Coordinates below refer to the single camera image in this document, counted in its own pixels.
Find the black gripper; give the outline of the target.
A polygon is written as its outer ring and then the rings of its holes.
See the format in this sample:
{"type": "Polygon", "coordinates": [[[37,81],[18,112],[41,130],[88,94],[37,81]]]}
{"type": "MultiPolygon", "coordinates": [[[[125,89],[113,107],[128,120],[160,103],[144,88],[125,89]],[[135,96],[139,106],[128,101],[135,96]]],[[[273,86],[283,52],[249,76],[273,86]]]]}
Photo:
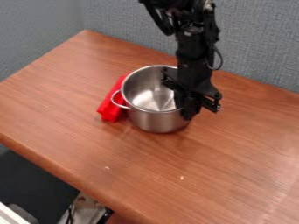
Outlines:
{"type": "Polygon", "coordinates": [[[221,92],[211,81],[215,52],[188,55],[176,52],[177,67],[161,69],[161,83],[173,91],[173,100],[181,117],[189,121],[205,108],[213,113],[220,111],[221,92]]]}

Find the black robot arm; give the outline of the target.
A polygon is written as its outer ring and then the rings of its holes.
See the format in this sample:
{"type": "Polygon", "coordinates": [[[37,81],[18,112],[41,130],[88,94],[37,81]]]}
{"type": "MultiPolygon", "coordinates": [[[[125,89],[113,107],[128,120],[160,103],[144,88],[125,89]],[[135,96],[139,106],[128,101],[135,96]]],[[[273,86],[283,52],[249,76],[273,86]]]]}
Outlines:
{"type": "Polygon", "coordinates": [[[139,0],[167,36],[175,36],[177,67],[163,68],[161,83],[175,93],[175,104],[181,118],[189,121],[201,111],[220,110],[221,92],[211,83],[212,73],[223,61],[216,42],[220,28],[216,25],[212,0],[139,0]]]}

